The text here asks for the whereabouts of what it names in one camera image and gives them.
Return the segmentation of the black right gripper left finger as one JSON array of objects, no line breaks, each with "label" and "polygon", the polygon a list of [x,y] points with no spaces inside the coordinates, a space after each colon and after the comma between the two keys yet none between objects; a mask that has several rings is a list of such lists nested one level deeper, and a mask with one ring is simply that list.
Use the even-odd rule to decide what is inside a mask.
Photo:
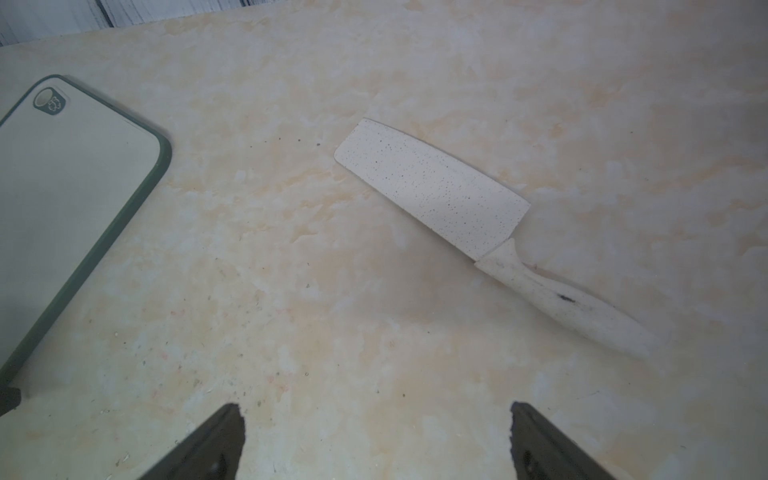
[{"label": "black right gripper left finger", "polygon": [[227,403],[140,479],[235,479],[245,440],[245,419],[240,408]]}]

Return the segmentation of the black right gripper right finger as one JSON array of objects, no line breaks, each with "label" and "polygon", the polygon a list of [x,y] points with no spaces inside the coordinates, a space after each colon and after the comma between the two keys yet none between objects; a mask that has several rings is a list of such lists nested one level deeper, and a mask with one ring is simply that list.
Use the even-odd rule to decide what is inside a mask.
[{"label": "black right gripper right finger", "polygon": [[531,404],[513,402],[510,454],[518,479],[615,480]]}]

